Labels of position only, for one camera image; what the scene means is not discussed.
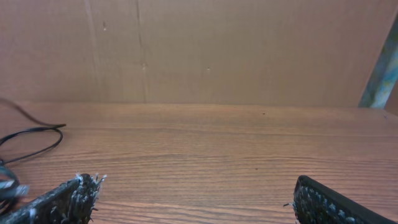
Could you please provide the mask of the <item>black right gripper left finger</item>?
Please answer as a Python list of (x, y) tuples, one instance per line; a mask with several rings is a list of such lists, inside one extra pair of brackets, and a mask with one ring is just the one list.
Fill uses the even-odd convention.
[(105, 178), (78, 174), (1, 217), (1, 224), (88, 224)]

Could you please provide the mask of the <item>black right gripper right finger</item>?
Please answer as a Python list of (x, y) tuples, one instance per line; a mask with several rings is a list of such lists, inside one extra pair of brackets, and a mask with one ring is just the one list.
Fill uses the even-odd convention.
[(306, 175), (298, 177), (287, 205), (299, 224), (396, 224)]

